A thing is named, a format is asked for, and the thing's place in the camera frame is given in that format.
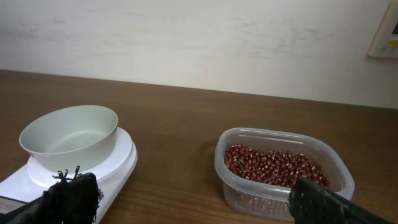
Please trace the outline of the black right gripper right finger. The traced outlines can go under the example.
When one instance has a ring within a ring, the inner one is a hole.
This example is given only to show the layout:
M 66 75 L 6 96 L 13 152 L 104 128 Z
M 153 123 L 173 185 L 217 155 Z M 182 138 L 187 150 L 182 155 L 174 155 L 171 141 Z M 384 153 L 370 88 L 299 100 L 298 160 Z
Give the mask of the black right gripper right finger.
M 288 201 L 295 224 L 391 224 L 304 177 L 296 182 Z

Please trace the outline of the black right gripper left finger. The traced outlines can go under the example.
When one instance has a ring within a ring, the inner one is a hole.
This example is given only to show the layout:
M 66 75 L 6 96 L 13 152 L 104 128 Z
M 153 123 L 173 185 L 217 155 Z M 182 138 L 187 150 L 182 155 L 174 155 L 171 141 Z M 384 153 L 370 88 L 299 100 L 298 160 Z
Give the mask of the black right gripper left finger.
M 42 196 L 1 215 L 1 224 L 92 224 L 96 221 L 99 202 L 103 198 L 96 176 L 82 174 L 79 167 L 74 177 L 58 171 L 58 182 Z

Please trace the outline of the white digital kitchen scale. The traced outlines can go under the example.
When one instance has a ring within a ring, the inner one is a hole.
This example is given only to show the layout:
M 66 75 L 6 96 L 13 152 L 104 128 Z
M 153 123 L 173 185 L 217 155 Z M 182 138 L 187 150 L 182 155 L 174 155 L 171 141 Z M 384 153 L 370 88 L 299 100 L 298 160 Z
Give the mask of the white digital kitchen scale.
M 134 142 L 125 130 L 118 128 L 113 152 L 97 166 L 81 171 L 82 174 L 93 173 L 98 188 L 103 193 L 97 209 L 96 223 L 103 218 L 134 170 L 136 162 L 137 150 Z M 55 172 L 47 170 L 33 157 L 29 157 L 26 165 L 1 181 L 1 215 L 39 198 L 43 191 L 57 182 L 55 175 Z

